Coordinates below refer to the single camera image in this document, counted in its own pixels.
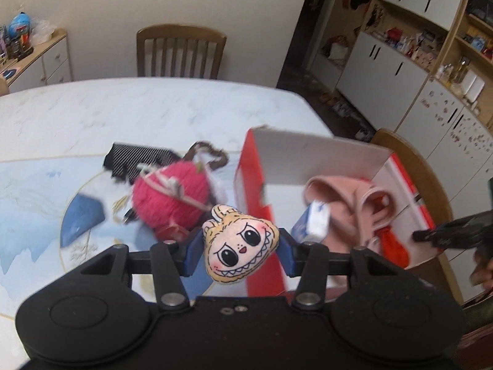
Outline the person right hand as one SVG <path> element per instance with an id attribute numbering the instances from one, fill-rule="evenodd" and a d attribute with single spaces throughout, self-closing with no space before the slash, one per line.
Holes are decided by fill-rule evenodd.
<path id="1" fill-rule="evenodd" d="M 478 251 L 474 255 L 476 267 L 471 274 L 470 281 L 473 286 L 481 285 L 486 291 L 493 286 L 493 261 L 487 260 Z"/>

